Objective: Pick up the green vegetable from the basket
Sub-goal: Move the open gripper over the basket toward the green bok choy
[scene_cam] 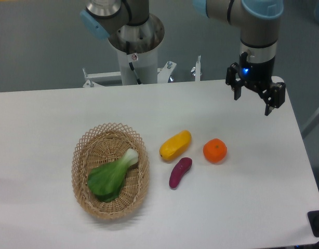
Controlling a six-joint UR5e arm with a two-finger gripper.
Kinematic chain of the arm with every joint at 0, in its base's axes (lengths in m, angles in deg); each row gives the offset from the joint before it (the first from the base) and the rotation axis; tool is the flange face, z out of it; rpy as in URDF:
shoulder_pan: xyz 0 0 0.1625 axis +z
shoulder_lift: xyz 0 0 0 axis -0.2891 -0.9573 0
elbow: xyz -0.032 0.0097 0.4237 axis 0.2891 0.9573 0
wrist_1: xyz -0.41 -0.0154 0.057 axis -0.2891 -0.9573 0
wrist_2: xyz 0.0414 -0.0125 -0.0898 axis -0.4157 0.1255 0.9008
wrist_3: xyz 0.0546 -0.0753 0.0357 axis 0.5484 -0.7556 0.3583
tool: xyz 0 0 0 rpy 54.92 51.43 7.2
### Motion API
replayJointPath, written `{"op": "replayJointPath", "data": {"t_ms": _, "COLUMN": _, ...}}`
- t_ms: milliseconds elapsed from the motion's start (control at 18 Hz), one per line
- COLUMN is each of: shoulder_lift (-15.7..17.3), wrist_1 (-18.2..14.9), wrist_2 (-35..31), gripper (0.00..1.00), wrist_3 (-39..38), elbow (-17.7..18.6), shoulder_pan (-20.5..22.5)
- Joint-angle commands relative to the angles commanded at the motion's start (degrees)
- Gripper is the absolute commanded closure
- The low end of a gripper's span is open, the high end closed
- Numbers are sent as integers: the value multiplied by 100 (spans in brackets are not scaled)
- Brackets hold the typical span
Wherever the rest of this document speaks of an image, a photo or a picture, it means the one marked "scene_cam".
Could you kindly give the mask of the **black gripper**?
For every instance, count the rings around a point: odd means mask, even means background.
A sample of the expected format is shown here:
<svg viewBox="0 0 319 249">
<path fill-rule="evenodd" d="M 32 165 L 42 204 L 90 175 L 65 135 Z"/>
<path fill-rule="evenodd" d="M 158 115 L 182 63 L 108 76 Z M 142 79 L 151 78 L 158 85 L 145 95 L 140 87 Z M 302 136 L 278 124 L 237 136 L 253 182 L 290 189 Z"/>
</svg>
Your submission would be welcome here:
<svg viewBox="0 0 319 249">
<path fill-rule="evenodd" d="M 255 90 L 254 85 L 260 90 L 260 97 L 265 102 L 264 114 L 268 116 L 272 110 L 279 108 L 285 102 L 286 84 L 284 82 L 272 82 L 272 73 L 275 57 L 262 63 L 247 61 L 247 55 L 240 55 L 239 64 L 234 62 L 227 68 L 225 78 L 226 85 L 234 92 L 234 100 L 241 97 L 243 82 L 246 88 Z"/>
</svg>

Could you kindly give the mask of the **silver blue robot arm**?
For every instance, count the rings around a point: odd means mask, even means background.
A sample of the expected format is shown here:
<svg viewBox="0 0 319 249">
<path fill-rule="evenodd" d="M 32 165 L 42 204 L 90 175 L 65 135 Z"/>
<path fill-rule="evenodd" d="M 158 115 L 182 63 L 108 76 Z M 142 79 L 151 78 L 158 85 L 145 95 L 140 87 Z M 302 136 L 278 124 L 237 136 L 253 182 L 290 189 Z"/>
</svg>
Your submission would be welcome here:
<svg viewBox="0 0 319 249">
<path fill-rule="evenodd" d="M 241 31 L 240 59 L 227 69 L 225 82 L 241 96 L 243 87 L 265 102 L 265 114 L 285 102 L 286 86 L 272 80 L 283 1 L 194 1 L 207 18 L 221 20 Z M 87 1 L 80 13 L 84 26 L 117 51 L 124 85 L 158 82 L 156 52 L 165 30 L 150 13 L 148 1 Z"/>
</svg>

